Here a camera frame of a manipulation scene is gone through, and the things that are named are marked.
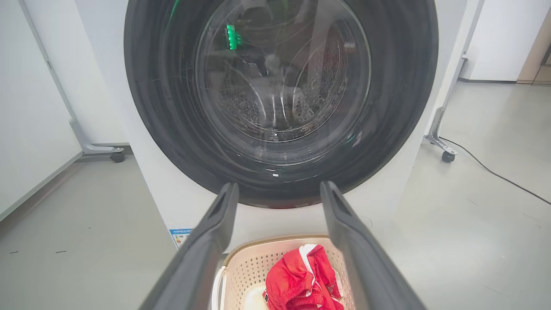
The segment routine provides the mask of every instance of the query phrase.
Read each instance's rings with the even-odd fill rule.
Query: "metal stand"
[[[446,107],[447,107],[448,101],[450,100],[451,91],[453,89],[453,86],[455,85],[455,81],[457,81],[457,78],[459,77],[459,73],[463,69],[463,65],[465,64],[466,61],[468,61],[468,59],[463,53],[463,56],[461,57],[461,62],[459,63],[459,66],[461,66],[461,68],[459,70],[456,70],[456,73],[453,77],[453,84],[447,91],[444,104],[443,106],[441,106],[436,110],[436,114],[434,115],[434,119],[433,119],[433,124],[430,127],[430,132],[428,135],[425,136],[425,139],[427,139],[430,143],[438,146],[444,151],[444,153],[442,153],[442,161],[445,163],[453,162],[453,160],[455,159],[455,155],[457,155],[457,152],[451,147],[449,147],[446,144],[446,142],[440,139],[439,137],[440,125],[442,124],[442,118],[444,117],[444,112],[446,112]]]
[[[442,160],[446,163],[451,163],[455,159],[455,155],[457,155],[457,152],[449,147],[438,136],[438,133],[440,132],[440,124],[442,124],[442,117],[444,117],[444,112],[446,111],[446,106],[447,102],[444,106],[441,106],[436,110],[433,125],[430,127],[430,132],[428,135],[425,136],[425,139],[441,148],[444,151],[444,153],[442,154]]]
[[[125,160],[125,155],[121,153],[124,151],[124,148],[122,147],[112,147],[112,146],[95,146],[92,144],[88,136],[84,133],[82,130],[82,127],[80,126],[80,123],[78,122],[77,116],[74,113],[73,107],[71,106],[69,99],[67,98],[67,95],[65,94],[65,91],[63,90],[63,87],[61,86],[60,79],[57,77],[56,71],[53,69],[52,63],[50,62],[50,58],[48,57],[48,53],[46,52],[46,49],[44,48],[44,44],[42,44],[42,40],[40,40],[40,37],[38,35],[38,31],[36,31],[36,27],[34,25],[33,20],[31,19],[31,16],[29,14],[29,10],[27,9],[27,5],[25,4],[24,0],[19,0],[19,5],[21,6],[21,10],[23,11],[23,14],[25,15],[25,19],[27,20],[27,23],[29,24],[29,27],[31,31],[33,32],[33,36],[35,38],[36,44],[38,45],[38,48],[40,49],[40,52],[42,53],[42,56],[44,57],[44,61],[46,62],[46,65],[48,66],[48,70],[50,70],[50,75],[52,76],[52,79],[54,83],[56,84],[57,90],[60,93],[61,99],[63,100],[63,103],[65,104],[65,107],[67,108],[67,111],[69,112],[69,116],[71,119],[69,120],[69,123],[71,125],[71,128],[73,129],[74,135],[77,137],[78,143],[80,144],[80,147],[82,148],[82,152],[84,154],[108,154],[112,153],[111,160],[113,160],[116,163],[119,163],[121,161]]]

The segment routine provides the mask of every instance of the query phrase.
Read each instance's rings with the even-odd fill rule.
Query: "wheel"
[[[124,153],[121,153],[121,152],[113,153],[113,154],[111,154],[111,156],[109,158],[111,158],[111,160],[116,162],[116,163],[120,163],[120,162],[125,161],[125,155],[124,155]]]
[[[445,163],[451,163],[455,159],[454,154],[449,154],[448,152],[442,153],[442,161]]]

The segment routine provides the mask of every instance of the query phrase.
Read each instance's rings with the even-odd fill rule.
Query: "door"
[[[388,163],[425,108],[437,39],[432,0],[136,0],[125,58],[140,116],[180,170],[282,208]]]

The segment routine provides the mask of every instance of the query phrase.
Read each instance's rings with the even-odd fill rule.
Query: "gray floor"
[[[549,200],[550,99],[459,83],[441,134]],[[550,308],[551,206],[457,150],[421,146],[381,243],[429,309]],[[0,308],[136,309],[174,252],[132,157],[82,164],[0,239]]]
[[[136,160],[85,163],[0,239],[0,309],[137,309],[175,253]]]

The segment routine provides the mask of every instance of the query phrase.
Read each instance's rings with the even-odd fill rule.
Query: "white wall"
[[[462,78],[516,81],[551,0],[485,0]]]
[[[17,0],[0,1],[0,220],[81,152]]]
[[[92,143],[127,143],[74,0],[25,0],[42,43]]]

